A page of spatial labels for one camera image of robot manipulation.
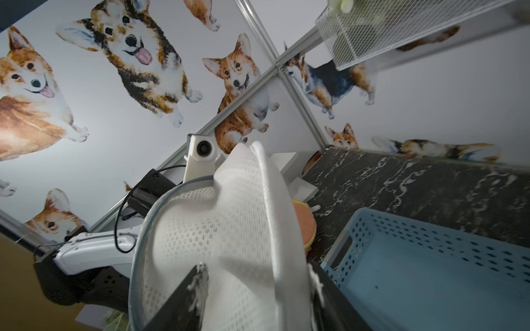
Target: dog tongue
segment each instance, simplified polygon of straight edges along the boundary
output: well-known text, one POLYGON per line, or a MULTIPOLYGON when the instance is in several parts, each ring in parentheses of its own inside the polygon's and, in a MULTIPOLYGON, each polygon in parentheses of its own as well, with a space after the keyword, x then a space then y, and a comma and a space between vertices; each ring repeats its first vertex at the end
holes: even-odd
POLYGON ((149 51, 143 47, 140 48, 136 52, 136 54, 134 54, 134 56, 136 56, 138 61, 140 61, 140 63, 143 65, 148 65, 151 63, 151 61, 153 61, 153 57, 151 56, 151 53, 149 53, 149 51))
POLYGON ((39 93, 49 98, 52 98, 55 96, 55 92, 53 92, 48 85, 42 90, 40 90, 39 93))

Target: camera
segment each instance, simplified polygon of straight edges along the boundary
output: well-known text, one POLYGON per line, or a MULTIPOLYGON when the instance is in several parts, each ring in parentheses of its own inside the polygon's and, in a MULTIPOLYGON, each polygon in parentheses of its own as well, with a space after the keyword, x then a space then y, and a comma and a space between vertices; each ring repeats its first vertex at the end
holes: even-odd
POLYGON ((217 142, 215 137, 188 135, 189 149, 184 172, 184 183, 215 172, 215 158, 217 157, 217 142))
POLYGON ((209 141, 203 140, 197 144, 197 154, 202 157, 207 157, 213 151, 213 147, 209 141))

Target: white wire shelf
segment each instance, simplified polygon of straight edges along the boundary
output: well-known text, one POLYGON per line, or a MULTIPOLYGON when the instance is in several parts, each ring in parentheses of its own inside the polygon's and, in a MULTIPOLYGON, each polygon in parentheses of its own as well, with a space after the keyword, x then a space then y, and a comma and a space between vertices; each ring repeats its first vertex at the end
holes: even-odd
POLYGON ((327 7, 315 23, 343 70, 512 1, 355 0, 350 13, 327 7))

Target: white wall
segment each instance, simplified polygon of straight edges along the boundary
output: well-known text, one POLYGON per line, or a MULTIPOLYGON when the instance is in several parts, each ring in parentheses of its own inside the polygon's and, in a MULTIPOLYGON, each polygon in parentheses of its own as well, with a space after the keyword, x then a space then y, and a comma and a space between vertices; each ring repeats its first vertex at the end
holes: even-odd
POLYGON ((281 54, 315 26, 326 0, 250 0, 272 43, 281 54))
MULTIPOLYGON (((0 179, 17 192, 0 198, 0 208, 26 222, 42 211, 46 194, 57 187, 68 196, 73 213, 88 225, 96 223, 125 194, 123 182, 139 181, 161 164, 217 114, 225 93, 223 82, 202 63, 205 57, 223 57, 235 48, 245 32, 252 59, 261 71, 271 63, 231 0, 214 1, 213 15, 221 24, 212 32, 193 17, 183 1, 152 0, 149 12, 182 58, 191 86, 204 98, 179 102, 183 125, 174 128, 133 100, 117 70, 99 52, 89 52, 61 40, 59 23, 90 16, 98 0, 50 0, 15 23, 52 67, 59 87, 74 115, 74 123, 87 127, 90 136, 77 143, 62 139, 53 146, 15 160, 0 162, 0 179)), ((0 56, 9 51, 7 31, 0 33, 0 56)), ((5 92, 0 90, 0 97, 5 92)))
MULTIPOLYGON (((365 105, 367 97, 354 87, 333 106, 333 120, 306 101, 322 129, 341 132, 350 123, 361 149, 379 150, 373 136, 490 143, 501 151, 498 163, 528 166, 530 26, 515 25, 499 9, 463 22, 442 43, 390 51, 368 61, 375 104, 365 105)), ((321 44, 305 60, 317 67, 331 56, 321 44)))

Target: mesh laundry bag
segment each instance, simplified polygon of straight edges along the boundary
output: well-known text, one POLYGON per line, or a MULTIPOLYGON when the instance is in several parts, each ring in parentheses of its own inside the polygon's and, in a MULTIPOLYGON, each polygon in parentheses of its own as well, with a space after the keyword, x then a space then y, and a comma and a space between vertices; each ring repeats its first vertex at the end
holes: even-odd
POLYGON ((310 330, 304 245, 285 182, 259 142, 237 145, 213 177, 151 208, 129 291, 142 330, 198 263, 208 267, 202 330, 310 330))

